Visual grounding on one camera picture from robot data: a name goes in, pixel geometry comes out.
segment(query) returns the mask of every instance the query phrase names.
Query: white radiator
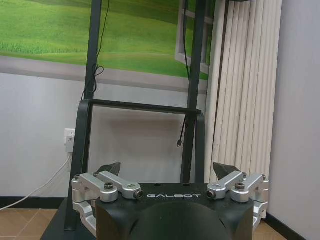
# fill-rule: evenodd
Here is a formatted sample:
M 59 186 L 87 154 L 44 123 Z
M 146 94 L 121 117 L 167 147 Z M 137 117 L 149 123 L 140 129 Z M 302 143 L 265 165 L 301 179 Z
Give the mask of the white radiator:
M 206 110 L 206 182 L 216 181 L 213 162 L 267 176 L 270 167 L 282 0 L 229 2 L 220 72 L 225 6 L 225 0 L 217 0 Z

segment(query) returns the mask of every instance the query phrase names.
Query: metal clamp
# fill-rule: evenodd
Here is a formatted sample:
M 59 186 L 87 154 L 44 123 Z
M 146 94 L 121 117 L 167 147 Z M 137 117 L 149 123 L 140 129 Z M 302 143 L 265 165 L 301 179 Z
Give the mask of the metal clamp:
M 264 213 L 267 212 L 268 202 L 258 202 L 254 201 L 253 207 L 253 231 L 256 230 L 258 225 L 261 222 L 261 219 L 264 218 Z
M 141 199 L 143 191 L 138 183 L 126 181 L 108 171 L 102 171 L 97 176 L 103 182 L 111 182 L 125 199 Z
M 261 219 L 266 218 L 269 180 L 263 174 L 247 174 L 234 171 L 222 178 L 218 183 L 207 185 L 207 196 L 210 199 L 223 199 L 226 192 L 231 191 L 231 199 L 238 203 L 246 203 L 253 200 L 253 230 L 260 224 Z
M 79 212 L 83 225 L 92 233 L 92 235 L 97 237 L 97 221 L 91 205 L 86 201 L 73 202 L 73 209 Z
M 244 180 L 244 175 L 240 171 L 234 171 L 222 178 L 217 183 L 209 183 L 207 185 L 206 195 L 210 199 L 224 199 L 227 191 L 229 191 L 235 184 Z
M 118 198 L 117 187 L 107 188 L 106 183 L 84 173 L 72 180 L 72 199 L 76 203 L 100 198 L 104 203 L 114 202 Z
M 238 203 L 249 201 L 251 194 L 264 182 L 262 174 L 254 173 L 243 182 L 237 183 L 231 188 L 231 199 Z
M 97 221 L 93 207 L 87 202 L 95 204 L 100 198 L 104 203 L 118 199 L 118 191 L 126 199 L 140 199 L 143 191 L 138 183 L 128 182 L 108 171 L 78 174 L 72 179 L 73 209 L 80 214 L 83 225 L 97 237 Z

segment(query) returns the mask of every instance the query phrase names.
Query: black frame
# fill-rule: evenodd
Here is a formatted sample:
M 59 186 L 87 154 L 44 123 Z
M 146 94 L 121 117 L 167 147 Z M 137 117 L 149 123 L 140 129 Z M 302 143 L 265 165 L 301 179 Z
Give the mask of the black frame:
M 145 112 L 179 114 L 185 115 L 189 119 L 195 119 L 195 182 L 205 182 L 205 118 L 202 111 L 191 108 L 160 106 L 131 102 L 107 101 L 97 99 L 82 100 L 79 104 L 75 127 L 76 132 L 74 137 L 69 192 L 64 223 L 64 229 L 66 231 L 74 231 L 77 225 L 77 213 L 73 210 L 71 180 L 76 174 L 82 174 L 88 171 L 91 123 L 94 106 Z M 186 171 L 188 171 L 188 173 L 190 174 L 191 165 L 186 169 Z
M 65 231 L 74 231 L 77 226 L 77 213 L 73 210 L 71 180 L 76 174 L 88 171 L 88 157 L 90 148 L 90 134 L 93 106 L 109 108 L 139 110 L 147 112 L 159 112 L 168 114 L 183 114 L 186 117 L 185 134 L 181 164 L 181 183 L 189 183 L 191 164 L 193 157 L 194 137 L 195 145 L 195 182 L 205 181 L 205 118 L 200 110 L 197 110 L 200 66 L 202 56 L 203 33 L 206 15 L 207 0 L 197 0 L 195 8 L 192 55 L 190 64 L 190 82 L 188 88 L 187 108 L 159 106 L 139 103 L 95 100 L 93 90 L 93 66 L 97 64 L 97 51 L 100 34 L 100 18 L 102 0 L 92 0 L 91 20 L 89 31 L 89 44 L 85 77 L 84 100 L 79 104 L 76 132 L 71 164 L 69 192 L 64 222 Z

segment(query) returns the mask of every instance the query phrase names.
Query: logo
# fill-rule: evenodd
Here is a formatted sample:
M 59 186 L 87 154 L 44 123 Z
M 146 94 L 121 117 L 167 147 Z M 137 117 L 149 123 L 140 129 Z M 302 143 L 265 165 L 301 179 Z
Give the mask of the logo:
M 175 194 L 175 195 L 167 195 L 167 194 L 148 194 L 146 197 L 150 199 L 191 199 L 191 198 L 199 198 L 201 194 Z

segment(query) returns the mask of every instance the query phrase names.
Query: gray wall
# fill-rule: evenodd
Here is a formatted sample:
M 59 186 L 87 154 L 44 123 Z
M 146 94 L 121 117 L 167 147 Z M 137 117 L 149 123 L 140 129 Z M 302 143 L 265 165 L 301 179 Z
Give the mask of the gray wall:
M 320 2 L 284 0 L 268 212 L 306 239 L 320 227 Z
M 26 196 L 66 161 L 64 129 L 74 128 L 84 83 L 0 73 L 0 196 Z M 97 99 L 185 107 L 185 92 L 99 84 Z M 198 107 L 205 109 L 206 96 Z M 95 108 L 89 171 L 122 162 L 120 176 L 178 182 L 183 116 Z M 66 197 L 70 166 L 35 196 Z

